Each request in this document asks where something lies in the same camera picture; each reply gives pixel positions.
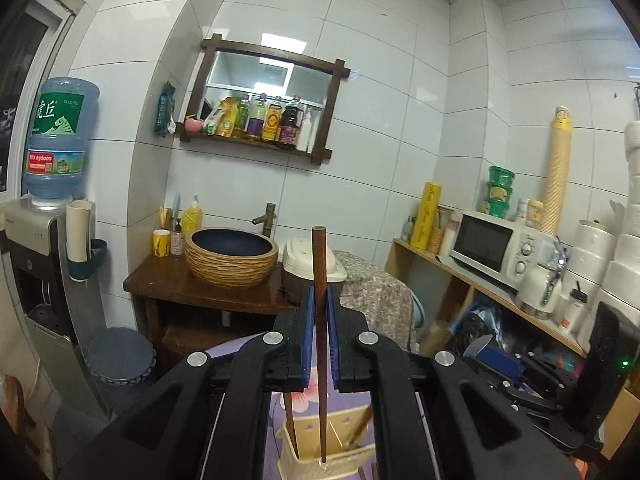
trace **microwave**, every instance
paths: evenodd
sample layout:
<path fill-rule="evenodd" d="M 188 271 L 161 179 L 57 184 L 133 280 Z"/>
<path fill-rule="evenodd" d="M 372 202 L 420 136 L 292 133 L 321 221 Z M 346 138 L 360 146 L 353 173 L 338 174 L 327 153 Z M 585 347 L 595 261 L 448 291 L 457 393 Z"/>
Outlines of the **microwave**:
<path fill-rule="evenodd" d="M 527 269 L 537 262 L 541 236 L 538 229 L 523 223 L 465 211 L 451 256 L 494 280 L 518 288 Z"/>

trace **metal bolt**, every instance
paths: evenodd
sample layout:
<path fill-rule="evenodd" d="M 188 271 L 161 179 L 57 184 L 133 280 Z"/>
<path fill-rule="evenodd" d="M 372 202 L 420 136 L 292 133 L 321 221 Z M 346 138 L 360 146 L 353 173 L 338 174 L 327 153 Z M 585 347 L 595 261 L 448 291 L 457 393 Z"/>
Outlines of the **metal bolt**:
<path fill-rule="evenodd" d="M 454 355 L 446 350 L 441 350 L 436 354 L 436 362 L 442 366 L 451 366 L 455 360 Z"/>
<path fill-rule="evenodd" d="M 262 336 L 262 340 L 267 343 L 267 345 L 277 345 L 281 343 L 284 337 L 280 332 L 267 332 Z"/>
<path fill-rule="evenodd" d="M 378 334 L 375 332 L 361 332 L 358 341 L 363 345 L 375 345 L 378 342 Z"/>
<path fill-rule="evenodd" d="M 187 363 L 193 367 L 202 366 L 207 362 L 207 358 L 204 352 L 194 352 L 187 357 Z"/>

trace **window frame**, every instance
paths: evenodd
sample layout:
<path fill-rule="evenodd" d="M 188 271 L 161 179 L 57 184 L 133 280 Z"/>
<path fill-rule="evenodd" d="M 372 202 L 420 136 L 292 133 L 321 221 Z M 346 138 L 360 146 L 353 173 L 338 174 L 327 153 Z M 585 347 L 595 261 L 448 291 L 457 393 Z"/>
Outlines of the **window frame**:
<path fill-rule="evenodd" d="M 74 15 L 56 0 L 32 0 L 24 10 L 26 14 L 47 26 L 47 31 L 33 56 L 24 87 L 15 111 L 14 126 L 9 143 L 6 191 L 0 192 L 0 204 L 20 198 L 22 195 L 22 167 L 33 106 L 40 85 L 49 75 L 53 53 L 68 30 L 67 22 Z"/>

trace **microwave door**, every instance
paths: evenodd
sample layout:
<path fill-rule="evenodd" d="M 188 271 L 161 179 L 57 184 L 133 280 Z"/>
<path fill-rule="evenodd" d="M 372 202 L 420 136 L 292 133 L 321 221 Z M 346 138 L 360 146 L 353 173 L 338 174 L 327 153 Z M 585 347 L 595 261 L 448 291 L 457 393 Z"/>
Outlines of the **microwave door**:
<path fill-rule="evenodd" d="M 508 257 L 513 229 L 465 216 L 460 224 L 454 251 L 500 274 Z"/>

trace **window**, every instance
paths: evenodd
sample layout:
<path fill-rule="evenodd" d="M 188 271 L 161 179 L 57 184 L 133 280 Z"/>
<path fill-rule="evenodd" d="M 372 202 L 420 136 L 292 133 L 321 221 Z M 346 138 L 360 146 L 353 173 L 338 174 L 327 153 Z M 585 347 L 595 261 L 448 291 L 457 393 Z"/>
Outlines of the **window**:
<path fill-rule="evenodd" d="M 33 0 L 0 41 L 0 203 L 22 194 L 31 110 L 70 16 L 54 0 Z"/>

